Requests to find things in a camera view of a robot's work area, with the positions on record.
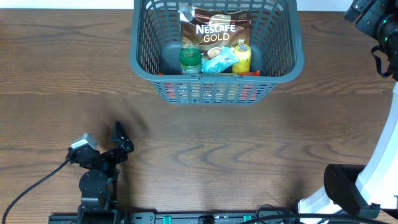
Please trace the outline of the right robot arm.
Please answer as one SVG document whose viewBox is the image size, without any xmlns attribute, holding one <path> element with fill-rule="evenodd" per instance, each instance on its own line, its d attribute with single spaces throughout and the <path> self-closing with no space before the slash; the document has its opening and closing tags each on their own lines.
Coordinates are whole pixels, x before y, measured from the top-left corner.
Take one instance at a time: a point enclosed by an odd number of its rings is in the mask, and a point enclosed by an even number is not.
<svg viewBox="0 0 398 224">
<path fill-rule="evenodd" d="M 357 30 L 377 41 L 371 51 L 387 56 L 377 73 L 397 79 L 397 0 L 355 0 L 344 14 Z M 297 204 L 296 223 L 365 223 L 380 212 L 397 218 L 397 88 L 392 91 L 389 116 L 366 165 L 329 164 L 323 187 Z"/>
</svg>

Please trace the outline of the brown Nescafe Gold pouch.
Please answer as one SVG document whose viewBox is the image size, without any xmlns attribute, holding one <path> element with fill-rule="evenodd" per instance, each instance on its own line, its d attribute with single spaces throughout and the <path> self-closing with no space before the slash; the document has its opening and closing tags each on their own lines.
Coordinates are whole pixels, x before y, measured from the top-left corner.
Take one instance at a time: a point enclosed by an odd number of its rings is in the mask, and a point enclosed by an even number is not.
<svg viewBox="0 0 398 224">
<path fill-rule="evenodd" d="M 198 49 L 203 58 L 213 58 L 222 47 L 248 44 L 251 35 L 249 10 L 223 12 L 187 3 L 179 5 L 183 49 Z"/>
</svg>

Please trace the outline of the yellow Mentos bottle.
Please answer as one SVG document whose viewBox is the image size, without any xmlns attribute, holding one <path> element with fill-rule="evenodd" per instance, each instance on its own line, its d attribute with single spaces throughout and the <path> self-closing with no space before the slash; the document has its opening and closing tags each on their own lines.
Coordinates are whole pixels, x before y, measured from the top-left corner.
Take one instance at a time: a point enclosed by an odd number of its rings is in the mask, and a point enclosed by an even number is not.
<svg viewBox="0 0 398 224">
<path fill-rule="evenodd" d="M 251 47 L 245 44 L 242 40 L 234 49 L 234 54 L 239 59 L 239 62 L 232 67 L 233 73 L 247 73 L 251 68 Z"/>
</svg>

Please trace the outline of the light blue snack wrapper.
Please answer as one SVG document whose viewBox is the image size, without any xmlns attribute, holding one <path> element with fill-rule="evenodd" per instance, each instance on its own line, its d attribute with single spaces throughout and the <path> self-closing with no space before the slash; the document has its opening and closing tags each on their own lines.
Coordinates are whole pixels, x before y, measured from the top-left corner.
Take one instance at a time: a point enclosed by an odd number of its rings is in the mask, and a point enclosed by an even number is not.
<svg viewBox="0 0 398 224">
<path fill-rule="evenodd" d="M 238 62 L 238 57 L 230 47 L 222 47 L 221 52 L 216 57 L 209 60 L 202 59 L 201 72 L 207 74 L 221 73 Z"/>
</svg>

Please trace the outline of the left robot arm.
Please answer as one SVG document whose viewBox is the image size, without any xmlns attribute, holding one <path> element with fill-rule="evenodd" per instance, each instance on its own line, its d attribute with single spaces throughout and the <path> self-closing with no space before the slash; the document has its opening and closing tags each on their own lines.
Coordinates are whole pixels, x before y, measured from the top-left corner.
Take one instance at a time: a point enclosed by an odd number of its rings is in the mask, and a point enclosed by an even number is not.
<svg viewBox="0 0 398 224">
<path fill-rule="evenodd" d="M 128 212 L 117 208 L 117 165 L 128 160 L 134 145 L 120 121 L 116 121 L 112 138 L 116 146 L 106 152 L 97 150 L 97 142 L 90 134 L 84 134 L 69 148 L 66 158 L 87 170 L 79 181 L 81 204 L 77 223 L 129 223 Z"/>
</svg>

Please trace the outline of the orange spaghetti packet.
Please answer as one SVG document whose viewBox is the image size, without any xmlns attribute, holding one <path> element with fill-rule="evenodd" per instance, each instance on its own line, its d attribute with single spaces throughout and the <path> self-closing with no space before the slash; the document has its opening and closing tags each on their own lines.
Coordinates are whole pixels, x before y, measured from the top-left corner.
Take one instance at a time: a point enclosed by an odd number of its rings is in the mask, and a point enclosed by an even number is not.
<svg viewBox="0 0 398 224">
<path fill-rule="evenodd" d="M 256 100 L 259 90 L 254 84 L 154 83 L 158 94 L 171 103 L 210 104 Z"/>
</svg>

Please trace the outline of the green lid jar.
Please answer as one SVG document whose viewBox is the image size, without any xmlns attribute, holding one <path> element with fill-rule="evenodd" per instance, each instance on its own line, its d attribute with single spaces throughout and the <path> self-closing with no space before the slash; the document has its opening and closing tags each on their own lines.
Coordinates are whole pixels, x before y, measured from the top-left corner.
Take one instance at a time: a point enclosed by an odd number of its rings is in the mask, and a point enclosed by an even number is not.
<svg viewBox="0 0 398 224">
<path fill-rule="evenodd" d="M 198 49 L 182 49 L 179 60 L 182 75 L 201 73 L 201 52 Z"/>
</svg>

